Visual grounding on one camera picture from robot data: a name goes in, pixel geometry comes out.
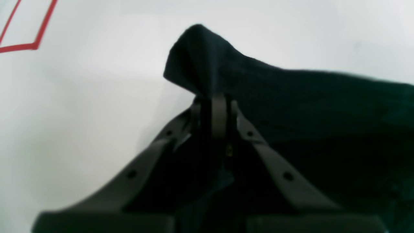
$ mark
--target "fabric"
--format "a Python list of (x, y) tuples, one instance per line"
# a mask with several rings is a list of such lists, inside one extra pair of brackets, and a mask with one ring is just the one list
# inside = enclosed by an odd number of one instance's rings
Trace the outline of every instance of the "fabric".
[(321, 191), (378, 214), (390, 233), (414, 232), (414, 86), (270, 66), (200, 24), (175, 43), (164, 77), (204, 98), (231, 95)]

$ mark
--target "red outline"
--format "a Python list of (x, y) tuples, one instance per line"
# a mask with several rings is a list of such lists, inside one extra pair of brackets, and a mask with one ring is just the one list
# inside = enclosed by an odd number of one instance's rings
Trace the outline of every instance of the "red outline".
[[(19, 6), (21, 0), (18, 0), (13, 11), (12, 14), (10, 15), (6, 26), (3, 29), (3, 32), (0, 36), (0, 44), (3, 40), (4, 35), (6, 34), (7, 28), (9, 27), (9, 24), (14, 16), (14, 13), (17, 10), (17, 7)], [(18, 45), (12, 45), (12, 46), (6, 46), (6, 47), (0, 47), (0, 53), (5, 53), (5, 52), (11, 52), (11, 51), (18, 51), (18, 50), (36, 50), (39, 48), (40, 46), (40, 42), (42, 41), (42, 37), (43, 34), (45, 33), (46, 27), (49, 23), (49, 20), (52, 16), (53, 13), (53, 9), (55, 9), (56, 3), (58, 2), (58, 0), (52, 0), (48, 11), (46, 12), (46, 16), (43, 19), (42, 25), (40, 26), (39, 32), (37, 33), (36, 39), (34, 40), (33, 43), (31, 44), (18, 44)]]

